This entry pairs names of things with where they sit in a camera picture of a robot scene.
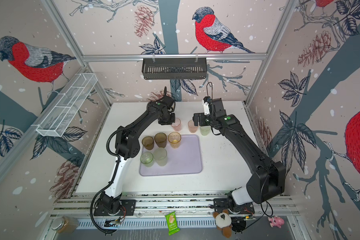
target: green snack wrapper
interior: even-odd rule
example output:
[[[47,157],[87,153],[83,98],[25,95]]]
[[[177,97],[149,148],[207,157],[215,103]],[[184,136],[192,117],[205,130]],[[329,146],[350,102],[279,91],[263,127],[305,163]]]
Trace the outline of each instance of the green snack wrapper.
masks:
[[[180,231],[180,228],[177,227],[175,212],[171,212],[170,214],[165,215],[165,218],[167,219],[167,225],[169,230],[168,235],[172,235]]]

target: plastic cup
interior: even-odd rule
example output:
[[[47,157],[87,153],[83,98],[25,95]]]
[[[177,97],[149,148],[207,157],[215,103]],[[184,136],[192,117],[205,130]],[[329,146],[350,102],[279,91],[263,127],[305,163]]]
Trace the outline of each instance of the plastic cup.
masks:
[[[154,138],[151,136],[146,136],[141,140],[141,144],[147,149],[152,150],[155,146],[154,144]]]
[[[168,135],[168,141],[172,148],[178,148],[180,146],[181,135],[178,132],[171,132]]]
[[[200,126],[200,133],[203,136],[207,136],[210,131],[211,131],[211,126]]]
[[[158,147],[165,147],[167,145],[167,135],[164,132],[159,132],[155,135],[155,142]]]
[[[151,167],[154,165],[154,156],[150,152],[144,152],[140,157],[140,161],[144,166]]]
[[[154,151],[154,160],[156,161],[156,163],[163,167],[167,164],[168,158],[167,158],[167,151],[162,148],[159,147],[158,149],[156,149]]]
[[[188,122],[188,129],[191,133],[195,133],[197,131],[198,126],[195,126],[193,120]]]
[[[171,126],[173,127],[173,130],[175,130],[176,132],[180,132],[180,130],[181,130],[181,121],[180,121],[180,119],[176,118],[175,122],[172,123]]]

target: pink toy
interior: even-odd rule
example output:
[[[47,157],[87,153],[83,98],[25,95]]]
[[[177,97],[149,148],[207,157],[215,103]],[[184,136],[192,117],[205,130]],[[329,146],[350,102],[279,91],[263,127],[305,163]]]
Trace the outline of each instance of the pink toy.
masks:
[[[271,227],[279,227],[281,228],[281,226],[284,224],[284,220],[281,217],[278,216],[274,216],[274,217],[269,217],[268,221],[271,221],[269,223],[269,225],[271,225]]]

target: white tabletop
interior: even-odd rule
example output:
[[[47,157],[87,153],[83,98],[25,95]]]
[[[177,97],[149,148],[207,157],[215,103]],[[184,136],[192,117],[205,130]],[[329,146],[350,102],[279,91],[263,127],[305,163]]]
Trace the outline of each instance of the white tabletop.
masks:
[[[234,114],[245,132],[257,144],[252,127],[240,101],[223,101],[226,113]],[[109,182],[115,157],[106,151],[106,141],[120,125],[126,126],[137,119],[147,107],[147,103],[114,103],[101,130],[100,136],[82,175],[76,193],[96,193]],[[187,123],[194,113],[203,112],[201,102],[177,102],[175,114],[182,122],[180,134],[191,134]],[[154,136],[158,132],[167,135],[173,132],[170,125],[162,126],[154,121],[141,134]],[[250,170],[236,148],[223,136],[211,132],[202,136],[198,130],[202,151],[203,170],[198,174],[166,175],[143,177],[139,174],[140,153],[133,159],[123,184],[124,194],[165,194],[165,193],[217,193],[228,192],[242,187],[251,177]],[[110,142],[110,150],[115,151],[115,138]]]

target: black metal basket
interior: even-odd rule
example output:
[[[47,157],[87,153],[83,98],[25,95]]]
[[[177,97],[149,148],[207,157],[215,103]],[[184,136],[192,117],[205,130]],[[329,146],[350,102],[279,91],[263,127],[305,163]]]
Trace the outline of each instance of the black metal basket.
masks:
[[[204,79],[206,58],[144,58],[144,79]]]

